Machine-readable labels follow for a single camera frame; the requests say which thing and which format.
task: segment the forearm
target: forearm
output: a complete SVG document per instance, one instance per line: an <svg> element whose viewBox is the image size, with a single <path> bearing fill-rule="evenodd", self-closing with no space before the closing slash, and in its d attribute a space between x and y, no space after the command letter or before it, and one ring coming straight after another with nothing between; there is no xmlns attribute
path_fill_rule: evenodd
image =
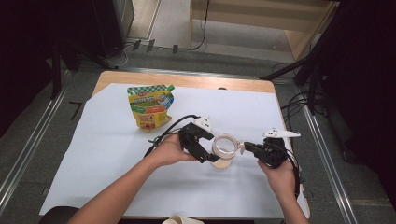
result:
<svg viewBox="0 0 396 224"><path fill-rule="evenodd" d="M287 224L309 223L293 194L276 196Z"/></svg>
<svg viewBox="0 0 396 224"><path fill-rule="evenodd" d="M146 157L86 203L68 223L118 223L134 196L158 167L155 160Z"/></svg>

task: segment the hand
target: hand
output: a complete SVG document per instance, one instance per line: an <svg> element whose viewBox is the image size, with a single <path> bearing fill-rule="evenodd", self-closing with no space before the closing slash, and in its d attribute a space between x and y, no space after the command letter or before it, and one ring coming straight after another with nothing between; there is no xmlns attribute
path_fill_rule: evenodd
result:
<svg viewBox="0 0 396 224"><path fill-rule="evenodd" d="M155 160L158 166L171 165L178 161L196 161L196 159L180 146L178 134L167 136L150 154L148 158Z"/></svg>
<svg viewBox="0 0 396 224"><path fill-rule="evenodd" d="M280 195L294 195L294 173L290 161L284 161L279 167L272 168L262 161L258 161L260 168L268 177L268 182L276 197Z"/></svg>

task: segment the white cup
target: white cup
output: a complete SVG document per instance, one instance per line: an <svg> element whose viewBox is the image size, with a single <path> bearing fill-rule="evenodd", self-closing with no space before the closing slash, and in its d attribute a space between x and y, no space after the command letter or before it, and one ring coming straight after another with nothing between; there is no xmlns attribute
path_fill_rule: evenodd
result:
<svg viewBox="0 0 396 224"><path fill-rule="evenodd" d="M169 219L166 219L163 224L204 224L204 222L189 217L173 215Z"/></svg>

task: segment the gray carpet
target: gray carpet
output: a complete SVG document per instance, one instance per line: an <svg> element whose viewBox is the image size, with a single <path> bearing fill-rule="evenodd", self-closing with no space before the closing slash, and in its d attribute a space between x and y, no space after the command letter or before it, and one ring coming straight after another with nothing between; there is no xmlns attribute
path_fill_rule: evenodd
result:
<svg viewBox="0 0 396 224"><path fill-rule="evenodd" d="M193 51L180 51L172 54L170 49L153 49L146 52L146 47L138 50L127 49L130 59L120 67L122 71L134 68L165 69L203 73L225 74L230 77L256 78L270 74L277 62L261 61L207 54ZM123 63L122 54L111 59ZM44 188L49 188L59 164L66 152L73 132L78 124L83 108L76 117L77 106L70 102L84 103L90 99L92 90L100 73L97 64L82 60L83 65L73 73L65 97L45 132L40 144L2 216L0 223L37 223L38 211L45 200ZM293 73L283 76L276 83L276 93L281 105L286 105L295 95L296 88L291 84ZM50 86L44 89L32 104L20 115L18 120L0 139L0 176L3 180L17 159L29 134L44 112L50 98ZM347 193L353 202L359 223L396 223L396 214L379 185L376 175L363 164L350 164L342 159L341 151L335 140L329 122L317 116L320 128L331 150L334 164L345 184ZM294 139L294 150L302 167L305 197L311 209L311 223L343 223L337 201L335 200L326 171L304 113L300 111L292 117L293 130L302 137ZM256 223L279 223L279 220L257 220Z"/></svg>

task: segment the yellow pouch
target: yellow pouch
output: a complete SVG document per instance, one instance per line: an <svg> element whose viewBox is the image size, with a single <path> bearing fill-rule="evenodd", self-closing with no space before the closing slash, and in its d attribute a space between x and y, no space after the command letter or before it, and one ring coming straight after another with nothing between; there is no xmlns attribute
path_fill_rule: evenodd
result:
<svg viewBox="0 0 396 224"><path fill-rule="evenodd" d="M128 100L136 119L136 125L145 131L163 126L172 117L167 115L168 108L174 102L170 85L128 88Z"/></svg>

